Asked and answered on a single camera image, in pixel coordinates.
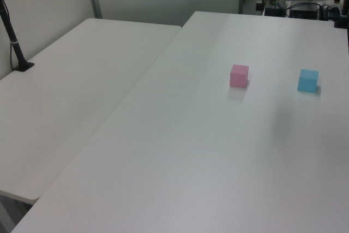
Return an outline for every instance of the black mount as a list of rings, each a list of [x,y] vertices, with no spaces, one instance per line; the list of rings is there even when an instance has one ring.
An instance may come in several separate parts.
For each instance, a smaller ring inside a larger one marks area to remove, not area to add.
[[[6,4],[4,0],[0,0],[0,16],[1,19],[5,25],[5,29],[7,31],[7,35],[10,38],[11,45],[16,53],[17,59],[18,59],[18,67],[16,67],[14,70],[24,72],[34,66],[34,63],[28,62],[25,60],[20,44],[18,43],[15,31],[13,30],[13,27],[10,22],[10,16],[8,14]]]

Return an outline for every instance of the pink cube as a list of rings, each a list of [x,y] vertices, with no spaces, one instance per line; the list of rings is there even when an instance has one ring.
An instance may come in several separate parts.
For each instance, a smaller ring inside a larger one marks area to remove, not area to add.
[[[246,88],[248,75],[249,67],[247,65],[233,65],[230,71],[230,86]]]

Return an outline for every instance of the cube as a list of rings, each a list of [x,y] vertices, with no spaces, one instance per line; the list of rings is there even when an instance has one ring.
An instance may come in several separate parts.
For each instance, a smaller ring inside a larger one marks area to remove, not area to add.
[[[302,69],[298,81],[298,91],[316,93],[318,71]]]
[[[247,65],[233,65],[230,71],[230,86],[246,88],[248,75],[249,67]]]

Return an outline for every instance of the floor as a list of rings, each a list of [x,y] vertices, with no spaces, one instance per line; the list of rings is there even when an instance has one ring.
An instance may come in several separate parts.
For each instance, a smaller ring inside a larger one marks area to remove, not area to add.
[[[0,195],[0,233],[10,233],[31,207]]]
[[[243,0],[242,14],[260,16],[261,12],[256,11],[256,0]]]

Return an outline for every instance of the blue cube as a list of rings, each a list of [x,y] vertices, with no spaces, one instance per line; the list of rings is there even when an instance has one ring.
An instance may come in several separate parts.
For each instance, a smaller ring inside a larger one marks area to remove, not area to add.
[[[316,93],[318,71],[302,69],[298,81],[298,91]]]

